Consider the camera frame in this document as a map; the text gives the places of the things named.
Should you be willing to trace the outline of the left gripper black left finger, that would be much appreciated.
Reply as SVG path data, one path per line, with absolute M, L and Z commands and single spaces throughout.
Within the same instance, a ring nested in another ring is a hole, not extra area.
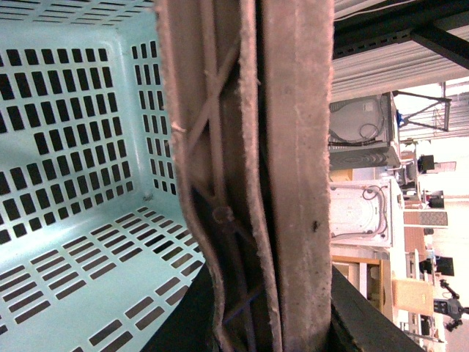
M 213 333 L 214 292 L 206 265 L 180 303 L 152 335 L 143 351 L 219 351 Z

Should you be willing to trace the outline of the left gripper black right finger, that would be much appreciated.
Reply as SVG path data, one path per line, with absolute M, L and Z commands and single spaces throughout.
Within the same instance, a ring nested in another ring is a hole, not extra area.
M 332 268 L 330 351 L 421 351 L 402 330 L 375 309 Z

